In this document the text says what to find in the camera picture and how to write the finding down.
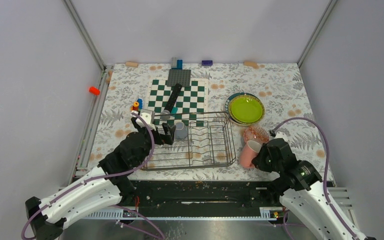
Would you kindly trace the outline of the grey blue mug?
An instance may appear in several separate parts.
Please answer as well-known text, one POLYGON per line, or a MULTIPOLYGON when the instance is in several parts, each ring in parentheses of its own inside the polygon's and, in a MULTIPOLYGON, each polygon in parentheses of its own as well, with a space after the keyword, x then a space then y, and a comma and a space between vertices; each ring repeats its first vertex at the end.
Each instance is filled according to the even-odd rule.
POLYGON ((184 140, 188 137, 189 130, 184 122, 178 121, 175 123, 174 139, 184 140))

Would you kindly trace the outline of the large pink mug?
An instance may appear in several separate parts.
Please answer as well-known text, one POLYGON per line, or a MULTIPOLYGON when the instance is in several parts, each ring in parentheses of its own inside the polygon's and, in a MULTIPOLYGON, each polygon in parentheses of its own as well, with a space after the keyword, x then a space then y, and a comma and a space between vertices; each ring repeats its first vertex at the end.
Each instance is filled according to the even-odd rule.
POLYGON ((248 140, 239 156, 239 164, 246 169, 254 168, 252 160, 259 154, 262 144, 255 140, 248 140))

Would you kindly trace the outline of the blue white patterned bowl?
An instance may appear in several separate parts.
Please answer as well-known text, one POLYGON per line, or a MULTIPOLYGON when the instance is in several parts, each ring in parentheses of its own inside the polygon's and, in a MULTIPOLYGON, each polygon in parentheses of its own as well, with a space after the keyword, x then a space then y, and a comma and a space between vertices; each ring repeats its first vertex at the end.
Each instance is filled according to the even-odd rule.
POLYGON ((256 141, 260 144, 268 143, 270 140, 270 136, 268 132, 260 127, 260 126, 248 126, 242 134, 242 138, 244 143, 247 143, 248 141, 256 141))

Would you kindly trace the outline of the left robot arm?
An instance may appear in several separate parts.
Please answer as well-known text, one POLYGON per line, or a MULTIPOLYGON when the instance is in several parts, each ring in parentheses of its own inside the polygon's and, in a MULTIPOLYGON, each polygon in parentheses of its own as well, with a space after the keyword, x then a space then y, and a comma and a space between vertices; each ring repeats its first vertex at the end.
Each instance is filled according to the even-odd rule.
POLYGON ((28 239, 31 228, 33 240, 55 240, 78 220, 106 207, 135 200, 135 187, 128 176, 143 168, 154 154, 157 145, 173 143, 175 127, 163 124, 164 134, 143 117, 133 117, 136 128, 108 153, 97 166, 80 179, 57 193, 45 197, 31 197, 25 201, 27 222, 21 238, 28 239))

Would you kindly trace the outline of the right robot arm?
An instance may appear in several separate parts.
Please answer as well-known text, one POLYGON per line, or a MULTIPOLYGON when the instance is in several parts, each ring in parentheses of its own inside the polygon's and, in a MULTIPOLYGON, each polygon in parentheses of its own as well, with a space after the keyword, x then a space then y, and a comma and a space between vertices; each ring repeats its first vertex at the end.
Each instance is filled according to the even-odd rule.
POLYGON ((251 162, 260 171, 279 174, 267 185, 267 201, 286 207, 317 239, 369 239, 340 209, 315 167, 298 160, 284 139, 262 144, 251 162))

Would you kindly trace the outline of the black microphone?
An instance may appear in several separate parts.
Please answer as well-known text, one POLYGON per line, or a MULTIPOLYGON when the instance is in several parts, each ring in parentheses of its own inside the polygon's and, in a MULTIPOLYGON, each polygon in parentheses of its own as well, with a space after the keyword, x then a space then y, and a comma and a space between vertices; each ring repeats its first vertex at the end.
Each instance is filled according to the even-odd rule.
POLYGON ((170 118, 172 110, 175 106, 175 103, 177 101, 178 96, 180 95, 180 92, 182 90, 182 85, 180 83, 177 83, 169 96, 168 101, 166 102, 166 105, 164 107, 164 110, 161 113, 160 119, 163 121, 166 121, 170 118))

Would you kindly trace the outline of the teal block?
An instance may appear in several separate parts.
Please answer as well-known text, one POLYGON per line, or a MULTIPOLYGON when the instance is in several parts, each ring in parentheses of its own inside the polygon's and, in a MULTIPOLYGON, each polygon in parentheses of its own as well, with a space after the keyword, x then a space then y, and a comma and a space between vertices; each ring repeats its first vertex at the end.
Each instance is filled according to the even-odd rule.
POLYGON ((173 107, 173 108, 171 109, 170 114, 171 114, 172 116, 174 116, 175 114, 177 114, 177 112, 178 112, 178 108, 177 108, 177 107, 173 107))

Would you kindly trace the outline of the green white chessboard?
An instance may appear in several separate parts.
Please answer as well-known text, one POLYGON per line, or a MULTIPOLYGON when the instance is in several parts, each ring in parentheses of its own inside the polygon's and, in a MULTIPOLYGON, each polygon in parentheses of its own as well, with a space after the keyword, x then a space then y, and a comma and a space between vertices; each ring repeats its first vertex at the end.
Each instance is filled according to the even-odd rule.
MULTIPOLYGON (((161 114, 173 91, 173 87, 166 85, 166 79, 153 79, 148 85, 148 96, 144 108, 155 112, 153 124, 161 125, 161 114)), ((209 98, 209 80, 206 78, 192 78, 190 86, 183 87, 174 104, 175 115, 170 116, 166 121, 169 125, 182 121, 186 126, 189 121, 193 121, 198 126, 203 125, 202 120, 198 120, 196 113, 207 111, 209 98)))

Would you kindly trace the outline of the grey building baseplate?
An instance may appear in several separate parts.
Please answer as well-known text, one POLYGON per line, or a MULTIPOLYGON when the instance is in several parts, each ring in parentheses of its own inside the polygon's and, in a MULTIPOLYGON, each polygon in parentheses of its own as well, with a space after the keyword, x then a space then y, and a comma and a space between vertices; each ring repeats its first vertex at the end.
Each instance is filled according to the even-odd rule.
POLYGON ((174 87, 176 84, 180 84, 183 87, 189 87, 191 85, 191 73, 190 69, 170 69, 166 85, 174 87))

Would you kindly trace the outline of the grey blue toy bricks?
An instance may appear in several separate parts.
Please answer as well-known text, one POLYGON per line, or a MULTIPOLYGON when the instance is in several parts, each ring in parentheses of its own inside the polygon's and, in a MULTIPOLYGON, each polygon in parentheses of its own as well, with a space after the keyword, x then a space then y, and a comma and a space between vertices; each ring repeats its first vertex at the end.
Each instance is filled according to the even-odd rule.
POLYGON ((182 70, 183 69, 183 60, 178 59, 177 57, 171 58, 171 69, 182 70))

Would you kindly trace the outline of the purple toy brick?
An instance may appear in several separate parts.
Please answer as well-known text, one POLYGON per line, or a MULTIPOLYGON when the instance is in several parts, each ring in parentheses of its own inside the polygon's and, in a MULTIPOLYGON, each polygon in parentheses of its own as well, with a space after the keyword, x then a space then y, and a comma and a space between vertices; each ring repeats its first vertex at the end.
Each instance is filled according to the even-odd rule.
POLYGON ((201 61, 201 65, 202 66, 212 66, 213 65, 213 61, 212 60, 202 60, 201 61))

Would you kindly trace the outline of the left wooden cork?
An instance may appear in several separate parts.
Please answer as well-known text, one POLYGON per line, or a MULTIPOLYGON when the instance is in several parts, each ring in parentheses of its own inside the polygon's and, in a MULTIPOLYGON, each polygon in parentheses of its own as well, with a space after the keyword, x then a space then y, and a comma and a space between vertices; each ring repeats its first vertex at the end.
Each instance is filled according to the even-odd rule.
POLYGON ((132 61, 126 61, 125 66, 129 68, 138 68, 139 63, 138 62, 132 62, 132 61))

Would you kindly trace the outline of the orange cylinder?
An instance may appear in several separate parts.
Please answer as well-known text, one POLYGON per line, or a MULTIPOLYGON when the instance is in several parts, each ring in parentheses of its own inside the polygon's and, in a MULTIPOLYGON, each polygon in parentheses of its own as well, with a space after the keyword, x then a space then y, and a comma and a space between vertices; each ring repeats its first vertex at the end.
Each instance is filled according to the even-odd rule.
POLYGON ((94 87, 94 86, 91 86, 91 87, 88 89, 88 91, 89 91, 91 94, 93 94, 94 96, 99 96, 100 93, 101 93, 101 91, 100 91, 98 88, 94 87))

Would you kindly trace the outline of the right wooden cork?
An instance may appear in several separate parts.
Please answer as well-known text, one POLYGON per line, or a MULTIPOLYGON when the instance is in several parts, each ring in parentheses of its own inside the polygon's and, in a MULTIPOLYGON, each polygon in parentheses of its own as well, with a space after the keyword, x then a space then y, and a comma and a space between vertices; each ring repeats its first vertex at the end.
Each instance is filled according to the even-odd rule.
POLYGON ((243 65, 246 66, 246 67, 254 68, 254 69, 259 69, 260 68, 259 64, 256 63, 256 62, 253 62, 253 61, 244 61, 243 65))

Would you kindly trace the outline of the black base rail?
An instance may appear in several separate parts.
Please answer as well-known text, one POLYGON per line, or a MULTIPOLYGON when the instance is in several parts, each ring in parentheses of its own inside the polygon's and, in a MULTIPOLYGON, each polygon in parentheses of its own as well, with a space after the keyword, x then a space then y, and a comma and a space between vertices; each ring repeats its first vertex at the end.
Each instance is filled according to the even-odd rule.
POLYGON ((264 219, 278 218, 279 202, 268 198, 268 181, 131 180, 134 195, 97 210, 105 218, 264 219))

